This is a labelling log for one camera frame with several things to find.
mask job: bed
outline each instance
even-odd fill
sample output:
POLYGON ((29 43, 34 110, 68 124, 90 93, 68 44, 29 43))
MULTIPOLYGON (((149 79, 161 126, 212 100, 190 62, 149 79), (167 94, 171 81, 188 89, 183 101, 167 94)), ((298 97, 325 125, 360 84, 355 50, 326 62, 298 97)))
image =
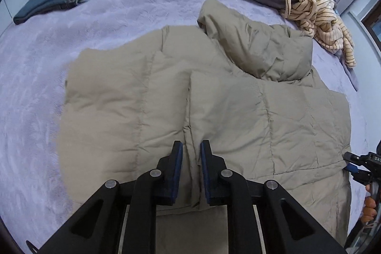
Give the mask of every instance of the bed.
MULTIPOLYGON (((113 49, 165 25, 195 25, 205 0, 91 0, 63 12, 10 26, 0 38, 0 216, 28 253, 72 211, 60 175, 56 137, 71 61, 85 48, 113 49)), ((266 24, 295 25, 254 0, 218 0, 266 24)), ((342 64, 314 42, 313 66, 331 90, 345 94, 352 121, 351 148, 368 152, 361 99, 342 64)), ((365 189, 352 186, 349 230, 359 218, 365 189)))

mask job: metal screw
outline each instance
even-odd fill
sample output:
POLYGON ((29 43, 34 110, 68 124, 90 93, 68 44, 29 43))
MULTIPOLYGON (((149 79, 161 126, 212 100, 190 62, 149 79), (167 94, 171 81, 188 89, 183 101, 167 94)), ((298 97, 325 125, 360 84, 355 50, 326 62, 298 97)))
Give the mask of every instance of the metal screw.
POLYGON ((224 169, 221 171, 221 176, 225 177, 225 178, 229 178, 233 175, 233 172, 229 169, 224 169))
POLYGON ((269 189, 276 189, 278 187, 278 183, 276 181, 274 181, 274 180, 270 180, 270 181, 266 182, 266 186, 269 189))
POLYGON ((104 184, 104 186, 106 186, 108 189, 111 189, 111 188, 115 187, 116 185, 117 185, 117 182, 115 180, 108 180, 104 184))
POLYGON ((158 170, 158 169, 154 169, 154 170, 151 170, 151 172, 149 173, 149 175, 150 175, 151 177, 157 178, 157 177, 161 176, 161 171, 158 170))

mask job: window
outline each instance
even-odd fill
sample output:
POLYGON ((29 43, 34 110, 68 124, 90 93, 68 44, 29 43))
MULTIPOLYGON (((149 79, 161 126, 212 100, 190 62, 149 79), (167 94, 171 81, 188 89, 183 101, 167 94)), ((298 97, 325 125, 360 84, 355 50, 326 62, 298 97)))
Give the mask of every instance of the window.
POLYGON ((381 51, 381 0, 361 21, 381 51))

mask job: lavender bedsheet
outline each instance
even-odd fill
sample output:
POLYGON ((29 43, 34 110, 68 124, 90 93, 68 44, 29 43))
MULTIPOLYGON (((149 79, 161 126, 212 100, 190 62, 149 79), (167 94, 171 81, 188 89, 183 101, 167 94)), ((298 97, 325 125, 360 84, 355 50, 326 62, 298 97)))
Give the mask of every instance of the lavender bedsheet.
MULTIPOLYGON (((204 1, 90 0, 11 25, 0 37, 0 216, 25 253, 26 239, 41 247, 71 211, 55 150, 70 62, 87 47, 112 49, 165 25, 194 25, 204 1)), ((253 0, 219 1, 250 19, 294 27, 253 0)), ((352 150, 367 153, 359 94, 340 61, 314 42, 313 65, 331 90, 346 95, 352 150)), ((365 196, 352 185, 350 227, 365 196)))

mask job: finger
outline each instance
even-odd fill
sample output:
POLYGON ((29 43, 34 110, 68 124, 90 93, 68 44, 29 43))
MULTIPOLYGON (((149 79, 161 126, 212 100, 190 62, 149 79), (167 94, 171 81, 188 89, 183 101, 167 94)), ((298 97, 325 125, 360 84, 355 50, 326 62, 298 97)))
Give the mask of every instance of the finger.
POLYGON ((363 209, 363 213, 364 213, 364 215, 372 216, 372 217, 377 215, 377 211, 376 210, 374 210, 372 208, 368 208, 368 207, 365 207, 363 209))
POLYGON ((374 199, 372 197, 366 197, 365 198, 365 206, 367 206, 368 208, 376 208, 376 202, 374 201, 374 199))
POLYGON ((367 216, 367 215, 363 215, 362 217, 361 217, 361 221, 363 222, 363 223, 367 223, 367 222, 369 222, 369 221, 371 221, 371 220, 373 220, 374 218, 372 217, 372 216, 367 216))

